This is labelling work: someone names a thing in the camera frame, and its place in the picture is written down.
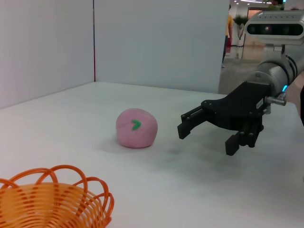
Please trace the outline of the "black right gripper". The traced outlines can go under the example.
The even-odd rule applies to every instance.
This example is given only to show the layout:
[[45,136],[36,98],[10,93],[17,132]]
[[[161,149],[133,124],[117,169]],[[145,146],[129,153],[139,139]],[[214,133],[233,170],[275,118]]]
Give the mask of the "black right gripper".
[[[205,100],[201,106],[181,115],[178,125],[180,139],[185,139],[192,129],[205,121],[227,130],[240,130],[249,120],[257,119],[264,105],[264,98],[271,95],[271,85],[243,82],[227,96],[217,100]],[[240,146],[254,148],[261,125],[249,132],[239,131],[225,142],[226,155],[233,156]]]

